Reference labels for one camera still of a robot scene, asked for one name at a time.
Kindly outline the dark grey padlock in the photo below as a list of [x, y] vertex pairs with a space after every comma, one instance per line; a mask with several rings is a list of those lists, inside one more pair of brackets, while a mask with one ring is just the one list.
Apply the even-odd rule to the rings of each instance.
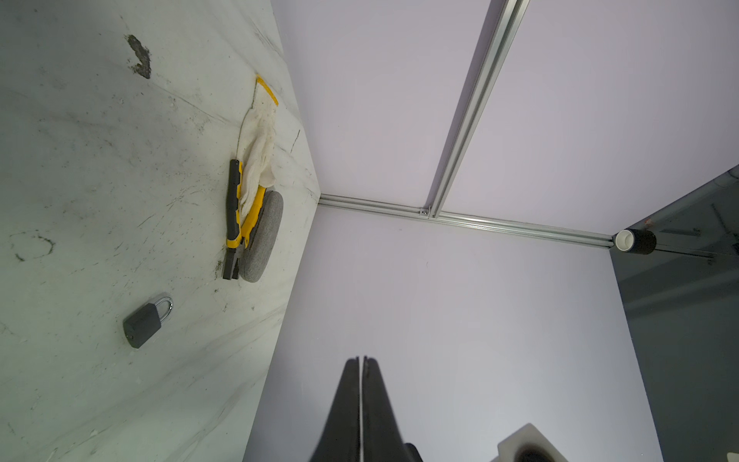
[[174, 303], [169, 295], [161, 295], [146, 302], [123, 322], [123, 334], [131, 348], [138, 350], [150, 340], [171, 316]]

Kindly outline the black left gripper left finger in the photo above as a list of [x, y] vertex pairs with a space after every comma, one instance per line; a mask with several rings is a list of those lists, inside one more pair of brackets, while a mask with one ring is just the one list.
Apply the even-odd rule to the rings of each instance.
[[344, 365], [323, 433], [310, 461], [359, 461], [360, 421], [360, 363], [354, 357]]

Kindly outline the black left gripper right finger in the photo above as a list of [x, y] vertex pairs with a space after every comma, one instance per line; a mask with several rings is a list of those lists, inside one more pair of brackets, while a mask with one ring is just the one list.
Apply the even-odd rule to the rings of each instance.
[[365, 357], [362, 368], [362, 448], [365, 461], [415, 461], [404, 442], [378, 362]]

